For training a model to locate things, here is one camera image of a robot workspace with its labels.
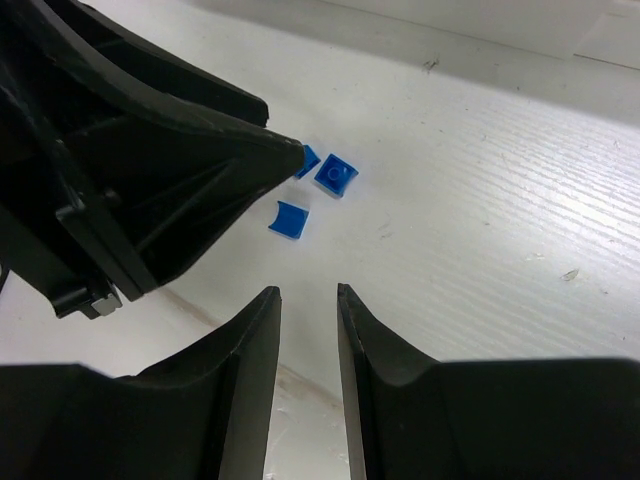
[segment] black plastic part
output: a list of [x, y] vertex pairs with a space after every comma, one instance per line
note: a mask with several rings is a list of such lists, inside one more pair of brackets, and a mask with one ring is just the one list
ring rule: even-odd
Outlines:
[[4, 284], [7, 282], [7, 277], [9, 276], [9, 269], [2, 266], [0, 263], [0, 293], [4, 289]]
[[58, 316], [170, 282], [303, 165], [267, 118], [75, 0], [0, 0], [0, 258]]
[[640, 364], [439, 363], [338, 287], [353, 480], [640, 478]]
[[0, 477], [261, 480], [280, 295], [136, 377], [0, 368]]

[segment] dust speck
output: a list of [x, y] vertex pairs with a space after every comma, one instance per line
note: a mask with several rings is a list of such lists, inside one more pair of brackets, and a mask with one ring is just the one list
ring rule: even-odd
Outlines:
[[576, 268], [574, 270], [571, 270], [570, 272], [565, 273], [562, 277], [560, 277], [562, 280], [564, 280], [565, 282], [570, 282], [572, 280], [575, 280], [575, 278], [578, 276], [578, 274], [580, 273], [580, 269]]
[[422, 64], [422, 69], [425, 72], [427, 72], [427, 75], [428, 75], [428, 74], [431, 73], [431, 70], [433, 70], [438, 65], [440, 65], [440, 54], [437, 54], [436, 58], [434, 58], [433, 60], [428, 60], [428, 61], [424, 62]]

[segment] small blue cube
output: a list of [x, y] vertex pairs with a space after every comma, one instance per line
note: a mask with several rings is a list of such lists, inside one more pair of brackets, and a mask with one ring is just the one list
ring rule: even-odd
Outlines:
[[296, 172], [294, 177], [300, 179], [315, 168], [320, 163], [320, 158], [316, 155], [309, 145], [304, 146], [304, 167]]
[[316, 174], [315, 180], [339, 197], [344, 195], [349, 182], [358, 175], [358, 171], [333, 153], [324, 162]]

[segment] blue curved piece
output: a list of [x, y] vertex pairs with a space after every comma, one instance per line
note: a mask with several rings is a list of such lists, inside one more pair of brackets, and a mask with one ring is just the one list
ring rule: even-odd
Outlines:
[[278, 216], [269, 229], [297, 240], [302, 235], [309, 212], [285, 202], [278, 202]]
[[304, 167], [296, 172], [294, 177], [300, 179], [315, 168], [320, 163], [320, 158], [309, 145], [304, 146]]

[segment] blue plastic piece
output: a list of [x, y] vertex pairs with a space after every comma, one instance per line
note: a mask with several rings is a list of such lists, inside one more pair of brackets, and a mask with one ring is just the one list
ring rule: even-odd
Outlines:
[[307, 223], [309, 212], [289, 203], [278, 202], [278, 216], [269, 225], [274, 232], [297, 240], [302, 235], [304, 224]]
[[304, 167], [297, 171], [294, 175], [296, 178], [302, 178], [320, 163], [320, 158], [316, 155], [309, 145], [304, 146]]
[[358, 171], [355, 168], [332, 153], [316, 174], [316, 182], [342, 197], [347, 185], [356, 175]]

